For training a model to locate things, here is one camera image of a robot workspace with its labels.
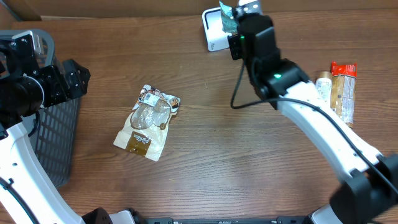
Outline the mint green wipes packet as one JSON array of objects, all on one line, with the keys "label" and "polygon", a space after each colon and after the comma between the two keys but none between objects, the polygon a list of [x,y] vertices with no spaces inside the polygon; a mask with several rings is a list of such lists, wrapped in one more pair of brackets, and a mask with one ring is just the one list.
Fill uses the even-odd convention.
[{"label": "mint green wipes packet", "polygon": [[221,11],[221,23],[222,30],[225,33],[236,34],[237,31],[237,23],[233,16],[233,8],[229,5],[226,5],[222,0],[219,0],[220,11]]}]

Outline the white tube with gold cap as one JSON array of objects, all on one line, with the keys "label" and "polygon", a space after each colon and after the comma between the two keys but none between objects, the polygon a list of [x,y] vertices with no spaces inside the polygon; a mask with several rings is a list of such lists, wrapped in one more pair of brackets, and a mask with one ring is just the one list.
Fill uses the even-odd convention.
[{"label": "white tube with gold cap", "polygon": [[320,72],[315,82],[315,87],[320,95],[321,100],[323,100],[325,104],[330,107],[332,74],[330,72]]}]

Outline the orange spaghetti packet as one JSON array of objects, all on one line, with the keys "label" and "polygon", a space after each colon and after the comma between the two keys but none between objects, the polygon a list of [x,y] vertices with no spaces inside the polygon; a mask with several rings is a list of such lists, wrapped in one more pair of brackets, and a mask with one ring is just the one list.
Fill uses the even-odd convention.
[{"label": "orange spaghetti packet", "polygon": [[357,64],[331,63],[331,108],[350,128],[354,125],[355,88]]}]

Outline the brown clear snack bag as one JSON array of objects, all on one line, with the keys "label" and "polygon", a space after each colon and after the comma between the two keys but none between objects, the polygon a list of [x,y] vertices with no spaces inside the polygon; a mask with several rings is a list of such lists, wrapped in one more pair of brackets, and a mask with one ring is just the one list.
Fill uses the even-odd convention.
[{"label": "brown clear snack bag", "polygon": [[113,144],[152,161],[164,149],[169,123],[180,107],[180,98],[144,85],[131,114]]}]

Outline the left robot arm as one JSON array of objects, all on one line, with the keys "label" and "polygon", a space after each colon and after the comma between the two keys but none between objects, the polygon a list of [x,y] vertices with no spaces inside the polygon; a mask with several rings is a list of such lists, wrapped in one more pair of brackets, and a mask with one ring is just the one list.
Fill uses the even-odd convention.
[{"label": "left robot arm", "polygon": [[98,207],[81,216],[64,201],[39,162],[24,118],[82,97],[90,72],[73,59],[57,65],[44,30],[1,31],[1,203],[16,223],[137,223],[132,209]]}]

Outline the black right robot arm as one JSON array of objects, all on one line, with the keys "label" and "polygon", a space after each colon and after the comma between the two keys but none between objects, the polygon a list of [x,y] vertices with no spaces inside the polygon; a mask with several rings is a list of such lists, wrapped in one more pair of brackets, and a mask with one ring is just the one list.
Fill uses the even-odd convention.
[{"label": "black right robot arm", "polygon": [[329,202],[304,223],[371,223],[397,205],[397,156],[383,156],[325,104],[307,74],[282,58],[274,24],[258,1],[232,9],[237,33],[229,37],[232,58],[243,61],[260,103],[293,121],[327,159],[340,181]]}]

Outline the white barcode scanner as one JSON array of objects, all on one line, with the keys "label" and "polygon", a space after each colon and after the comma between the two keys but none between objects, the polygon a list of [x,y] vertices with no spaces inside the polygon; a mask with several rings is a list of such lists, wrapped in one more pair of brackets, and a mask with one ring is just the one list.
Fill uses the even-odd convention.
[{"label": "white barcode scanner", "polygon": [[221,8],[215,7],[207,9],[202,13],[201,18],[205,30],[208,50],[210,52],[215,52],[228,49],[228,36],[230,36],[231,33],[223,31]]}]

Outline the grey plastic mesh basket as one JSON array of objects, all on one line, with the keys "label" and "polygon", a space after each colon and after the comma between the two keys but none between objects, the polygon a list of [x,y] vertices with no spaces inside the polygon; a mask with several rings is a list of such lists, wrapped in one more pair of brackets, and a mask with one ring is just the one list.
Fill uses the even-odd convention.
[{"label": "grey plastic mesh basket", "polygon": [[[12,36],[27,30],[2,30]],[[38,58],[41,78],[23,75],[1,78],[1,138],[9,128],[23,124],[41,166],[56,187],[70,178],[73,143],[80,109],[90,72],[73,59],[58,61],[55,42],[44,30],[32,29],[44,46]]]}]

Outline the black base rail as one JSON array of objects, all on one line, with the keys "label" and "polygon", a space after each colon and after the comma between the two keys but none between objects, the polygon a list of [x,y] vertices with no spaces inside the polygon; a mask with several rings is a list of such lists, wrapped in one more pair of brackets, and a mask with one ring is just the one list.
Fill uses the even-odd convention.
[{"label": "black base rail", "polygon": [[277,218],[232,218],[232,219],[173,219],[145,218],[141,224],[303,224],[310,223],[306,216],[279,216]]}]

